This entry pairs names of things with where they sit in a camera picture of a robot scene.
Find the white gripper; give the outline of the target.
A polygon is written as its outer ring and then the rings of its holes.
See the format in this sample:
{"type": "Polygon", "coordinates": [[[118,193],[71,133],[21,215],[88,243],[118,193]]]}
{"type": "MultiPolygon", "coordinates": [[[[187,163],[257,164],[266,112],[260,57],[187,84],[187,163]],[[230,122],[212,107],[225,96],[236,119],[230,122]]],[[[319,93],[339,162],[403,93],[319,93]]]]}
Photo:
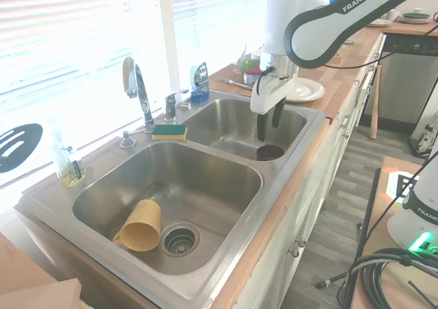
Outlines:
{"type": "Polygon", "coordinates": [[[295,77],[280,77],[276,69],[266,69],[253,86],[250,109],[257,115],[257,138],[264,142],[268,131],[269,111],[274,107],[272,126],[277,128],[285,106],[285,98],[292,90],[295,77]]]}

